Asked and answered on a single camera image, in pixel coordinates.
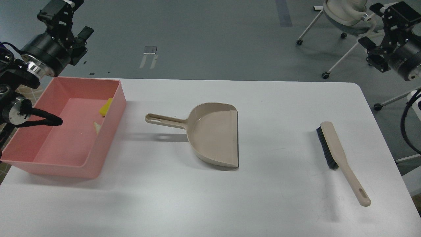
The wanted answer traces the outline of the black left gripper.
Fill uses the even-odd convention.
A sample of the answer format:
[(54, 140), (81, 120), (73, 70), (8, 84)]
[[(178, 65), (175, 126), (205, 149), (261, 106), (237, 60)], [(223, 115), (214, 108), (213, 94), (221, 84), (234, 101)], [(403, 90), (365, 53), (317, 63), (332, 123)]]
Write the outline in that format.
[(46, 66), (46, 74), (59, 76), (66, 66), (75, 66), (87, 53), (87, 40), (94, 29), (85, 26), (69, 43), (60, 43), (57, 37), (72, 34), (74, 12), (84, 0), (50, 0), (41, 9), (37, 19), (46, 25), (46, 32), (35, 36), (21, 49), (22, 58)]

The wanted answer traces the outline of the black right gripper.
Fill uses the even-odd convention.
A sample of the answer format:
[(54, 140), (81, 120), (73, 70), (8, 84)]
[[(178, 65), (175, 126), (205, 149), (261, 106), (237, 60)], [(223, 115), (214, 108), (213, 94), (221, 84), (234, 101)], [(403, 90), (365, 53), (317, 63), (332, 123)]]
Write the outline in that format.
[(421, 37), (413, 31), (420, 24), (420, 13), (404, 1), (389, 6), (375, 3), (369, 9), (382, 19), (385, 36), (382, 45), (369, 37), (358, 39), (367, 63), (382, 73), (392, 69), (406, 81), (420, 78)]

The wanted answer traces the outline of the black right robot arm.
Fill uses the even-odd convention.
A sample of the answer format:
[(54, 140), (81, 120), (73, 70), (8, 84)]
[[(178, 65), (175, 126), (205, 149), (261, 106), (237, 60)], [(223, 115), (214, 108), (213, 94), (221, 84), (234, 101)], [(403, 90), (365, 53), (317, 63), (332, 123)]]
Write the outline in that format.
[(381, 20), (382, 40), (374, 35), (358, 39), (366, 61), (385, 81), (366, 88), (369, 105), (392, 156), (399, 162), (420, 155), (420, 13), (401, 1), (369, 8)]

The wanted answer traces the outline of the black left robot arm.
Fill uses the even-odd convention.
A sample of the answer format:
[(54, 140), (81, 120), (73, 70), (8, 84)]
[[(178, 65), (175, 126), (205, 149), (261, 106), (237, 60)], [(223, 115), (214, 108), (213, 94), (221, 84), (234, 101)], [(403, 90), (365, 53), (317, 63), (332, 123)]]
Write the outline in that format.
[(83, 0), (51, 0), (37, 15), (46, 25), (44, 33), (22, 49), (1, 42), (1, 146), (15, 128), (62, 125), (60, 117), (35, 108), (18, 88), (36, 90), (44, 76), (58, 77), (66, 66), (75, 66), (84, 57), (87, 40), (94, 30), (85, 26), (77, 36), (72, 33), (74, 13), (83, 3)]

